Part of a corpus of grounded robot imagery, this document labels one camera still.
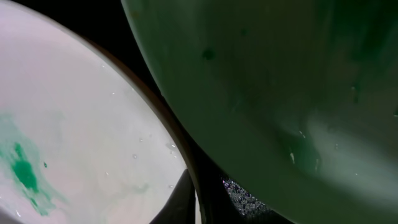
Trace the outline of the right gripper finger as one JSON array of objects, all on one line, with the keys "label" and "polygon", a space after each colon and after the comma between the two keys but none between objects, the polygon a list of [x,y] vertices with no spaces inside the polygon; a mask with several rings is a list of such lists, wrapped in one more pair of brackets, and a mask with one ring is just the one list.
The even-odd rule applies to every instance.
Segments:
[{"label": "right gripper finger", "polygon": [[195,224],[195,187],[187,169],[162,210],[150,224]]}]

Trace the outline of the white plate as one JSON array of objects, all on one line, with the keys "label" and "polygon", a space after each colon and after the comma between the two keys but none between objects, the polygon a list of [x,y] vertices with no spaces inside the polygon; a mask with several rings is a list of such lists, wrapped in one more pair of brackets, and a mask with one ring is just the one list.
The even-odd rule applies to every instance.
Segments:
[{"label": "white plate", "polygon": [[181,142],[139,80],[70,30],[1,2],[1,222],[150,223]]}]

